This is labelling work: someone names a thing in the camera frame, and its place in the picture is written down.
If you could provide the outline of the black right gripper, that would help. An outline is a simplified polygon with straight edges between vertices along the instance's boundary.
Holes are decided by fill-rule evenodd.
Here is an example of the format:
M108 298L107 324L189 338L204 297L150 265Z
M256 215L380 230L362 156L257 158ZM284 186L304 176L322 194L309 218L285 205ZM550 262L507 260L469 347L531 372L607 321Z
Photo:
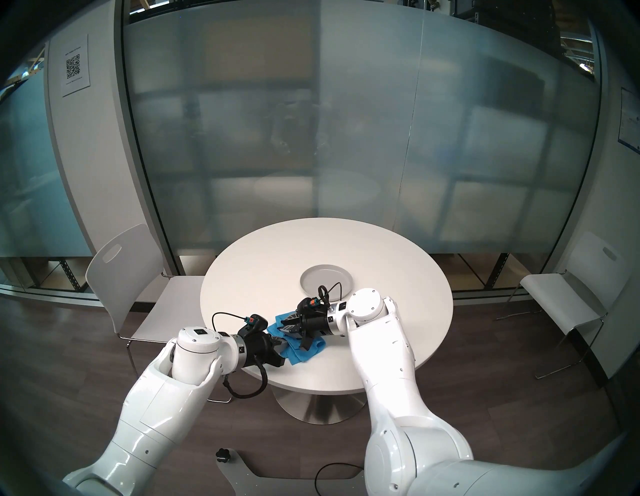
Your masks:
M301 339L301 349L310 350L315 338L330 335L327 310L290 314L280 322L278 331L284 337Z

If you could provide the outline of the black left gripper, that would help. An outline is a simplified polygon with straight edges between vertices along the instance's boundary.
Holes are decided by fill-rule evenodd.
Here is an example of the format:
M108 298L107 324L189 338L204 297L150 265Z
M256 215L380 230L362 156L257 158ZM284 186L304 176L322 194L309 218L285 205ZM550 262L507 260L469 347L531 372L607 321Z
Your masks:
M279 351L286 350L289 343L270 333L253 333L244 336L245 361L244 368L260 365L282 367L286 359Z

